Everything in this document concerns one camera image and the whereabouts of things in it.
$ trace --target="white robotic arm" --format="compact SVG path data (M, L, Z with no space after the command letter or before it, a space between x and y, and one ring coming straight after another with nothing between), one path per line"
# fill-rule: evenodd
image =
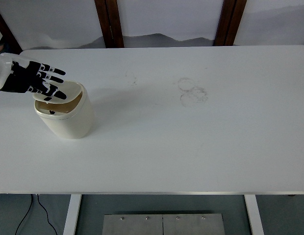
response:
M0 55L0 91L25 93L34 92L46 96L46 101L52 96L66 99L66 95L51 81L63 83L63 80L49 75L54 72L65 75L65 72L47 64L33 61L24 56L3 53Z

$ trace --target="metal plate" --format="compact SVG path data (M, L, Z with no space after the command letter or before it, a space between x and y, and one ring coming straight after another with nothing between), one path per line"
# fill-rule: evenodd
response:
M222 214L105 215L102 235L225 235Z
M165 214L164 235L225 235L222 214Z
M102 235L163 235L161 214L105 215Z

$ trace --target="floor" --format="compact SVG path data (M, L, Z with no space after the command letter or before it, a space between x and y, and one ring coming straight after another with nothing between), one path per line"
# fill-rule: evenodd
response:
M69 200L70 195L40 195L59 235ZM30 202L29 194L0 194L0 235L15 233ZM265 235L304 235L304 195L259 195L257 202ZM241 195L83 195L76 235L101 235L105 214L127 213L222 213L226 235L251 234ZM17 234L55 234L35 194Z

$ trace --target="wire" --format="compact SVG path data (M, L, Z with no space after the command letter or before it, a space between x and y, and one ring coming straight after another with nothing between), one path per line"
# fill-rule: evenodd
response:
M30 203L29 209L28 209L28 211L26 212L26 214L25 214L24 218L22 219L22 221L19 223L19 225L18 225L18 227L17 227L17 229L16 229L16 232L15 232L15 235L17 234L17 231L18 231L20 225L22 224L23 220L26 218L26 216L28 215L28 213L29 213L29 211L30 211L30 209L31 209L32 202L33 202L33 197L32 197L32 194L30 194L30 196L31 196L31 203Z
M51 225L51 227L54 229L56 235L58 235L56 229L54 228L54 226L53 226L53 225L50 223L50 221L49 221L49 214L48 214L48 211L47 211L47 210L45 209L45 207L41 204L41 202L40 202L40 200L39 200L39 195L38 195L38 194L37 194L37 196L38 196L38 202L39 202L40 206L41 206L41 207L45 210L45 212L46 212L46 215L47 215L47 217L48 217L48 223L49 223L49 225Z

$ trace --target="table leg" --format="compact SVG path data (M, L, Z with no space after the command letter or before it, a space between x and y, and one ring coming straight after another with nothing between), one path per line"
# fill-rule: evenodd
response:
M81 194L71 195L63 235L75 235L80 202Z
M252 235L264 235L255 195L245 195Z

